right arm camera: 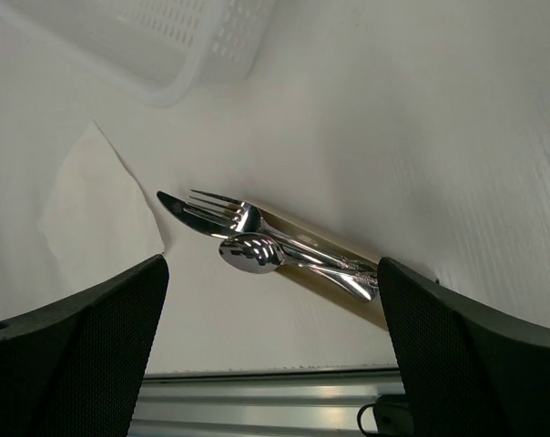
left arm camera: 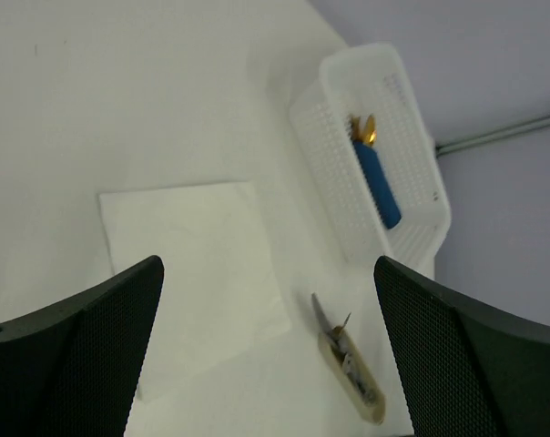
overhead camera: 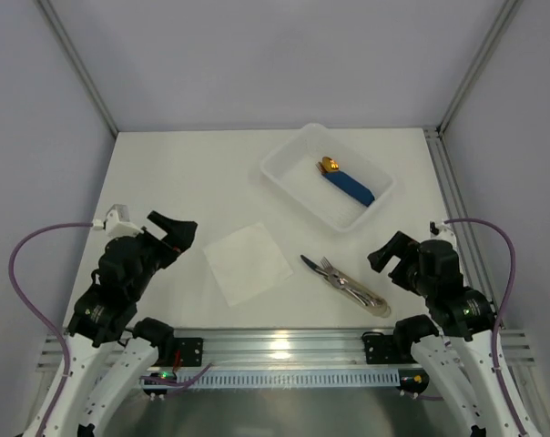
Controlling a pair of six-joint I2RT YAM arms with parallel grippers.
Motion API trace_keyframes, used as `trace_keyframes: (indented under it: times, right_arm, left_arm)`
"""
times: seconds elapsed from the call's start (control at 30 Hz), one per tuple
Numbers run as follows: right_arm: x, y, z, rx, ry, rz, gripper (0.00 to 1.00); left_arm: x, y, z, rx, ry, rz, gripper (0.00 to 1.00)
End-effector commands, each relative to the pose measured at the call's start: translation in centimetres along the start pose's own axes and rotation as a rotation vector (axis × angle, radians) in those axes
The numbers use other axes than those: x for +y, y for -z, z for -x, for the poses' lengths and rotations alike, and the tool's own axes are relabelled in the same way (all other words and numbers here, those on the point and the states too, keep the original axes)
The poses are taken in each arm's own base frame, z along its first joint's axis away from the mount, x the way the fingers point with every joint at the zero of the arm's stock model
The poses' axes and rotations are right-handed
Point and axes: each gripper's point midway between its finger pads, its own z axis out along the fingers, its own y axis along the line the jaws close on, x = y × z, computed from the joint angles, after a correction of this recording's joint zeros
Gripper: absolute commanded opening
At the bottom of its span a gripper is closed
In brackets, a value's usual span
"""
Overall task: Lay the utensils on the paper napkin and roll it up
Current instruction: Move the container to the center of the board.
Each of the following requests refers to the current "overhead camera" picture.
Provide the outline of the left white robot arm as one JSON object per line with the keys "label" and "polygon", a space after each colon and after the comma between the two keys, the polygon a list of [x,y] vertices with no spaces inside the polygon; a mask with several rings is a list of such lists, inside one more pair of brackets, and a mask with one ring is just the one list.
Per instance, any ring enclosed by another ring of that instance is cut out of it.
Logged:
{"label": "left white robot arm", "polygon": [[197,223],[167,218],[156,211],[148,220],[165,231],[158,239],[127,219],[119,205],[104,220],[87,223],[109,241],[91,284],[77,300],[67,328],[54,325],[24,294],[15,278],[15,260],[30,238],[13,249],[9,279],[18,297],[56,336],[63,352],[55,378],[26,436],[98,436],[124,395],[169,350],[173,328],[145,318],[138,322],[120,361],[100,380],[107,357],[137,313],[137,304],[156,272],[169,267],[192,245]]}

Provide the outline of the white paper napkin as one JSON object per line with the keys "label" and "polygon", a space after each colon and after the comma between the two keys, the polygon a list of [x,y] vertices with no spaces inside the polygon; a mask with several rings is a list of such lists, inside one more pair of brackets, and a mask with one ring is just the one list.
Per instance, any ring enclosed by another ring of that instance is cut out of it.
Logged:
{"label": "white paper napkin", "polygon": [[267,228],[257,222],[203,249],[230,307],[281,285],[293,269]]}

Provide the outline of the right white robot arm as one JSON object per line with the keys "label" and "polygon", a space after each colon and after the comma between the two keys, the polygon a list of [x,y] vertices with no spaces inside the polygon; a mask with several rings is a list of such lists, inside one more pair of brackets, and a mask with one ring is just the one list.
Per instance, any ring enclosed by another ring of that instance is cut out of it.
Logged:
{"label": "right white robot arm", "polygon": [[419,363],[468,436],[537,436],[500,348],[500,324],[485,295],[466,285],[453,231],[432,225],[417,241],[401,231],[368,256],[397,287],[424,300],[427,314],[398,321],[400,353]]}

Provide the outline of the silver spoon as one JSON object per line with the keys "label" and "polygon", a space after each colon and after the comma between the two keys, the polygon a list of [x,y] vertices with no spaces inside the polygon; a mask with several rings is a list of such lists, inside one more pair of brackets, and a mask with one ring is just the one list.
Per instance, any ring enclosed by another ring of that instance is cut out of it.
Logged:
{"label": "silver spoon", "polygon": [[348,276],[333,274],[331,277],[335,279],[341,290],[348,292],[365,307],[381,307],[386,304],[383,298]]}

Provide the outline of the oval wooden cutlery tray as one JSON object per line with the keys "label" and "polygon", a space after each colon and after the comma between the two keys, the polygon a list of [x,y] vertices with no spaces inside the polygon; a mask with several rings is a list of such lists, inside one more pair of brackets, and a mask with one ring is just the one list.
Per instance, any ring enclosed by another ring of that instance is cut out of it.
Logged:
{"label": "oval wooden cutlery tray", "polygon": [[337,269],[325,269],[324,272],[326,273],[325,279],[332,287],[371,315],[380,318],[388,318],[391,315],[391,307],[388,302],[357,280]]}

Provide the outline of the silver knife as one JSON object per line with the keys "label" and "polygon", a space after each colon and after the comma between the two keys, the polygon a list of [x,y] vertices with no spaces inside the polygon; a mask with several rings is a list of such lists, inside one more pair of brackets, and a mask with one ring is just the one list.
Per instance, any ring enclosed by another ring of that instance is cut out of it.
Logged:
{"label": "silver knife", "polygon": [[300,259],[306,264],[306,266],[308,268],[310,268],[312,271],[314,271],[315,273],[321,275],[324,279],[325,279],[325,276],[326,276],[326,273],[324,272],[323,270],[323,267],[320,264],[312,261],[311,259],[308,259],[306,256],[304,255],[301,255],[300,256]]}

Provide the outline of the silver fork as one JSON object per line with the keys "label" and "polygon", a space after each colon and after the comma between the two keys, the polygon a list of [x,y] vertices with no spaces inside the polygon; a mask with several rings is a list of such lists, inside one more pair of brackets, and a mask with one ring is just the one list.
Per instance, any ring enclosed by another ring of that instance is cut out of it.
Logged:
{"label": "silver fork", "polygon": [[340,291],[343,291],[345,293],[347,293],[349,296],[351,296],[348,292],[344,291],[344,290],[341,290],[339,288],[339,285],[337,284],[337,282],[335,281],[335,279],[333,279],[331,276],[333,274],[338,274],[338,275],[345,275],[345,276],[348,276],[346,273],[342,272],[341,270],[338,270],[336,269],[326,258],[322,258],[321,259],[321,265],[323,267],[323,270],[326,272],[327,274],[327,281],[336,289],[340,290]]}

